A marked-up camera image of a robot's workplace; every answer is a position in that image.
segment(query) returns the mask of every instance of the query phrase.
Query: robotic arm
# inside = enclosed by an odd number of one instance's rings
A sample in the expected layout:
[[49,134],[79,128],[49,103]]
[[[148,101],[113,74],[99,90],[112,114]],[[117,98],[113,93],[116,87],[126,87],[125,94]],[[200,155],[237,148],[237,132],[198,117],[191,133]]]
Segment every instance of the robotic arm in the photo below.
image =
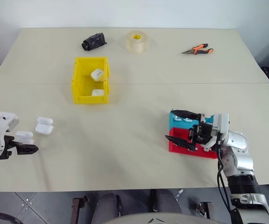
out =
[[172,136],[166,136],[176,145],[195,150],[196,143],[205,151],[216,151],[219,157],[219,173],[223,171],[231,191],[230,200],[236,208],[230,210],[232,223],[269,224],[269,206],[264,194],[261,194],[253,170],[253,160],[248,153],[248,142],[242,133],[229,131],[229,115],[214,114],[206,119],[205,114],[189,111],[171,111],[183,119],[198,120],[199,124],[189,129],[188,142]]
[[26,145],[14,141],[13,136],[5,135],[19,123],[17,116],[13,113],[0,112],[0,160],[8,159],[12,152],[9,149],[16,147],[17,154],[33,154],[38,151],[35,145]]

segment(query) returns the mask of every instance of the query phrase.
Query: black rolled object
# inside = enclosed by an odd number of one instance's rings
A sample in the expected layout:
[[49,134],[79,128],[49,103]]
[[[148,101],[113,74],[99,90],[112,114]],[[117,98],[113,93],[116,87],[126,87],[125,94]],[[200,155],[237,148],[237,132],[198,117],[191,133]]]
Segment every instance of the black rolled object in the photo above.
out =
[[85,39],[82,43],[82,47],[84,50],[93,50],[105,44],[106,42],[103,33],[98,33]]

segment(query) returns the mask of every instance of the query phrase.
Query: pliers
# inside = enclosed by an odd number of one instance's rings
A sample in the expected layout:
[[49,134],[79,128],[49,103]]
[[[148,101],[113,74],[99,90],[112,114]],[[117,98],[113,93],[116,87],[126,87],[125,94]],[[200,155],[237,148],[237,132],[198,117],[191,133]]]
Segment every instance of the pliers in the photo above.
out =
[[208,44],[203,43],[203,44],[200,44],[197,47],[193,47],[190,50],[182,52],[182,54],[194,54],[194,55],[197,55],[197,54],[210,54],[210,53],[213,52],[213,48],[201,50],[202,48],[206,48],[206,47],[208,47]]

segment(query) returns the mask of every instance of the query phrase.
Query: white wall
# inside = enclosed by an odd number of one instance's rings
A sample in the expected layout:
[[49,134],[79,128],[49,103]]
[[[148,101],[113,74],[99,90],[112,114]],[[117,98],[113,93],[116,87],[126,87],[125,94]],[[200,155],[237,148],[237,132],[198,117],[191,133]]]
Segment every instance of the white wall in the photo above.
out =
[[0,62],[23,27],[237,28],[269,65],[269,0],[0,0]]

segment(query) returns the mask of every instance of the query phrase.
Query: floor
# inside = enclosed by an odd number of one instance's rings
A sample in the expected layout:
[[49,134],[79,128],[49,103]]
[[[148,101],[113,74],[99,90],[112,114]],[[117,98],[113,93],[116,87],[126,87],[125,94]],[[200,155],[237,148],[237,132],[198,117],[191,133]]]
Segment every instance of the floor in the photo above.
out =
[[[170,189],[176,195],[178,189]],[[269,186],[262,185],[261,191],[269,203]],[[67,224],[71,218],[72,199],[90,195],[99,200],[109,192],[120,195],[123,215],[148,211],[149,190],[117,190],[95,192],[0,192],[0,212],[17,217],[24,224]],[[212,202],[214,219],[230,223],[229,214],[217,188],[184,189],[179,204],[184,214],[197,215],[190,207],[198,202]],[[80,210],[79,224],[89,224],[93,214],[91,206]]]

